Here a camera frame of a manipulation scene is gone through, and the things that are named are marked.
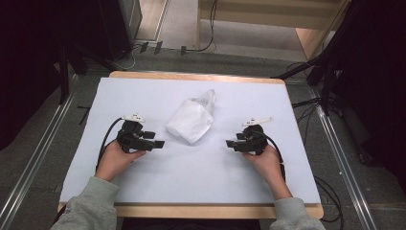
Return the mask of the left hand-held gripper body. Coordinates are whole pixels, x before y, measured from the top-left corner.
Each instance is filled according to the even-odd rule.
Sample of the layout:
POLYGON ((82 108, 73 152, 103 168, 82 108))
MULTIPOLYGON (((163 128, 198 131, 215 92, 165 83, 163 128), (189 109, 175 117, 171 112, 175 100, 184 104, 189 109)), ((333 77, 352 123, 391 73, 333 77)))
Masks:
POLYGON ((118 131, 116 140, 123 151, 130 153, 131 150, 152 150, 152 139, 142 137, 145 120, 138 114, 125 115, 122 119, 124 123, 118 131))

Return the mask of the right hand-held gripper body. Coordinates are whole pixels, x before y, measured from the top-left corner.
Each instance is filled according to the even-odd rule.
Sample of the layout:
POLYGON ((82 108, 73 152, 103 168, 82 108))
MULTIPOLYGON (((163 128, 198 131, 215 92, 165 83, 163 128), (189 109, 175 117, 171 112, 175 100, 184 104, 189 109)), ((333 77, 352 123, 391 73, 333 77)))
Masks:
POLYGON ((261 155, 268 145, 267 135, 264 133, 261 126, 262 123, 270 122, 270 118, 255 119, 243 123, 244 130, 241 132, 246 136, 244 140, 238 140, 242 142, 241 152, 249 152, 254 155, 261 155))

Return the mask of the white mesh laundry bag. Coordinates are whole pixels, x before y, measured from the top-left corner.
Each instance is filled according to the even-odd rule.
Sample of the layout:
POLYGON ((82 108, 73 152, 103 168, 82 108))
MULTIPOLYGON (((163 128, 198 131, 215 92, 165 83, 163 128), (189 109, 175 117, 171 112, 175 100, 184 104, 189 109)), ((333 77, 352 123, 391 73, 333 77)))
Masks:
POLYGON ((190 145, 197 142, 214 122, 215 92, 210 89, 199 97, 182 102, 166 124, 167 132, 181 137, 190 145))

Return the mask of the person's right hand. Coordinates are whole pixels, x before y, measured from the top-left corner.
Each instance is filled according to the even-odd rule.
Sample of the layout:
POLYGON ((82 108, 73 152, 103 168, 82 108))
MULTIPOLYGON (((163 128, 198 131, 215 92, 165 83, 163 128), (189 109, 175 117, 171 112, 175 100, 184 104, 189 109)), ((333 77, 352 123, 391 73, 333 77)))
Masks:
POLYGON ((268 184, 283 182, 279 156, 272 146, 266 146, 261 155, 252 155, 247 152, 241 155, 254 165, 268 184))

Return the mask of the person's left hand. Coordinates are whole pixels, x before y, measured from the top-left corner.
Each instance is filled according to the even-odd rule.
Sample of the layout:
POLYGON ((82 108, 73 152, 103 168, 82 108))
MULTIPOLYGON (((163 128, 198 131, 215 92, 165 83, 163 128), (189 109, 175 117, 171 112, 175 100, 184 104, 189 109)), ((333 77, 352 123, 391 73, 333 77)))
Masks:
POLYGON ((97 178, 112 181, 122 173, 130 164, 146 154, 143 150, 126 153, 122 150, 118 141, 110 142, 102 155, 95 176, 97 178))

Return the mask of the black metal stand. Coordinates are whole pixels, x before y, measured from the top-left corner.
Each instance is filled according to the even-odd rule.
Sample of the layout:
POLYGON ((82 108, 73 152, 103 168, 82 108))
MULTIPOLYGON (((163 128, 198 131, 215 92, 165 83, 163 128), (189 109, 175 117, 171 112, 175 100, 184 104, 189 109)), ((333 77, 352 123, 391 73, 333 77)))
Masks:
POLYGON ((276 79, 286 80, 294 75, 312 68, 310 74, 306 78, 309 86, 315 86, 320 80, 324 80, 321 93, 321 108, 328 116, 328 98, 331 83, 334 77, 334 71, 337 69, 338 53, 343 43, 344 37, 348 34, 351 21, 359 12, 362 0, 350 0, 347 6, 346 15, 343 18, 341 25, 338 27, 334 36, 330 40, 325 50, 317 57, 293 68, 281 75, 276 76, 276 79))
POLYGON ((59 52, 59 74, 61 77, 59 103, 64 104, 69 96, 68 59, 65 46, 62 46, 59 52))

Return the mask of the dark cabinet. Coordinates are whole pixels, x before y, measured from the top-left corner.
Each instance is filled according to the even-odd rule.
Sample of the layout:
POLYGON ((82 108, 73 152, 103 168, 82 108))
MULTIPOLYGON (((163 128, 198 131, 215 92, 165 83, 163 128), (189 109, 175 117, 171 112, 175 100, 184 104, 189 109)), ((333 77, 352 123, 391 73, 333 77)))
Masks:
POLYGON ((143 15, 139 0, 98 0, 101 11, 101 53, 118 60, 132 49, 143 15))

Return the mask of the light wooden furniture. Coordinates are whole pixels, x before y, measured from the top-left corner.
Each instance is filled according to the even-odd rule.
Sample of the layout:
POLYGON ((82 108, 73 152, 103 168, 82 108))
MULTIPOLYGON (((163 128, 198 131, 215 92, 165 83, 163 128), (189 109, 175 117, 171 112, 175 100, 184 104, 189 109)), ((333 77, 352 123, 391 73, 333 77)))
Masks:
POLYGON ((260 56, 295 52, 298 59, 320 53, 341 24, 350 0, 197 0, 196 45, 260 56))

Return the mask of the metal floor rail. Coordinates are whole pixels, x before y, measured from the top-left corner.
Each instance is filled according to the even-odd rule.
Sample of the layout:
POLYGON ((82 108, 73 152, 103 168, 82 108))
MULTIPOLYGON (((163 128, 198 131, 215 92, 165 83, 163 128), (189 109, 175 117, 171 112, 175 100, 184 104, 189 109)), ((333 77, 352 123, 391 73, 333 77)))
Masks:
POLYGON ((57 106, 51 121, 38 141, 38 144, 36 145, 24 171, 21 173, 17 183, 12 188, 11 193, 8 195, 6 203, 0 212, 0 230, 9 230, 21 203, 23 202, 31 184, 34 181, 34 177, 36 176, 45 156, 47 155, 47 151, 51 146, 56 133, 68 109, 70 108, 72 100, 76 95, 78 84, 79 75, 74 74, 68 82, 68 85, 72 88, 72 90, 68 93, 66 100, 57 106))
POLYGON ((339 230, 377 230, 333 123, 317 103, 306 112, 304 138, 316 185, 322 193, 325 218, 337 218, 333 224, 339 230))

